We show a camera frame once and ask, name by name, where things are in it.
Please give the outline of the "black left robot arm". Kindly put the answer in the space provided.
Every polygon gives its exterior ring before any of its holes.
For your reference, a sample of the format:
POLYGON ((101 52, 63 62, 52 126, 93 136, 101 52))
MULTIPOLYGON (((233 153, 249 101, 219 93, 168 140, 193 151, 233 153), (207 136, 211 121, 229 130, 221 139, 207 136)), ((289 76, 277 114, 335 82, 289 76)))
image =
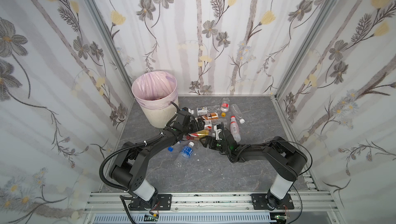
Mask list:
POLYGON ((106 184, 136 195, 143 201, 155 202, 158 190, 145 179, 150 159, 175 145, 185 135, 204 130, 204 127, 202 118, 195 118, 185 109, 179 110, 158 135, 136 144, 126 142, 119 151, 103 161, 106 164, 111 158, 115 158, 108 175, 116 183, 106 184))

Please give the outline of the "yellow red tea bottle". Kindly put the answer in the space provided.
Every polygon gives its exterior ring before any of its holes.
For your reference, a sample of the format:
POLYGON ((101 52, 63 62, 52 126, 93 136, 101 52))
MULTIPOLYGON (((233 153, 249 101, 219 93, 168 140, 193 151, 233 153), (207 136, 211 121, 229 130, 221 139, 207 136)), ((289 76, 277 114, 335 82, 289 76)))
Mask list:
POLYGON ((186 138, 188 140, 199 140, 201 138, 209 136, 209 131, 208 130, 202 130, 194 133, 189 133, 186 135, 186 138))

